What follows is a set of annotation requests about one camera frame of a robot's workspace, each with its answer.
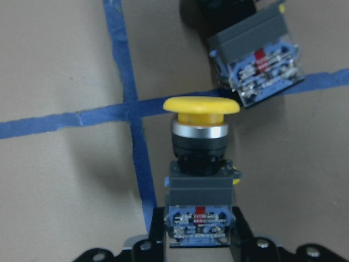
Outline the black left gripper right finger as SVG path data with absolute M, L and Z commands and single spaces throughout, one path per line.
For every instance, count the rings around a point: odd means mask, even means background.
M 264 236 L 255 236 L 239 207 L 234 206 L 232 211 L 236 218 L 231 229 L 233 261 L 281 261 L 276 244 Z

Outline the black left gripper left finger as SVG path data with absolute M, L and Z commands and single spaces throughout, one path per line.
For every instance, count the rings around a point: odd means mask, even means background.
M 132 261 L 165 262 L 166 259 L 166 228 L 164 223 L 164 207 L 153 210 L 151 227 L 148 237 L 139 240 L 132 247 Z

